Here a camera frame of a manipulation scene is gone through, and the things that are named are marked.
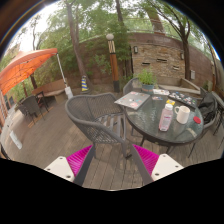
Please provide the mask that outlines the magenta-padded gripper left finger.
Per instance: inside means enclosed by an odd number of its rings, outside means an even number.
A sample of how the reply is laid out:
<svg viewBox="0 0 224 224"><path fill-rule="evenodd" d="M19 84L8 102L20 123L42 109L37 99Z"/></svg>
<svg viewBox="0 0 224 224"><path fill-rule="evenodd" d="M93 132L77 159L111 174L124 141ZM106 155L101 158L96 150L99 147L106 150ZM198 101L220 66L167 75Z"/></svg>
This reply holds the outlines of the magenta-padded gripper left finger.
<svg viewBox="0 0 224 224"><path fill-rule="evenodd" d="M45 171L82 186L94 154L95 147L87 146L68 157L59 156Z"/></svg>

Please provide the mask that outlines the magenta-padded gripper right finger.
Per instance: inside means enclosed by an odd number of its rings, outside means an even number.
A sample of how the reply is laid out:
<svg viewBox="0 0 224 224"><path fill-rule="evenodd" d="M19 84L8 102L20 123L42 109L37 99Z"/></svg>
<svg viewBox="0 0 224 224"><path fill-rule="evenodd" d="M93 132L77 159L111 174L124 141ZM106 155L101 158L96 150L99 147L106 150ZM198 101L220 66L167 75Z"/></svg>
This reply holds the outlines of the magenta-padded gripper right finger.
<svg viewBox="0 0 224 224"><path fill-rule="evenodd" d="M183 169L183 166L168 154L158 155L135 144L131 146L131 153L144 185Z"/></svg>

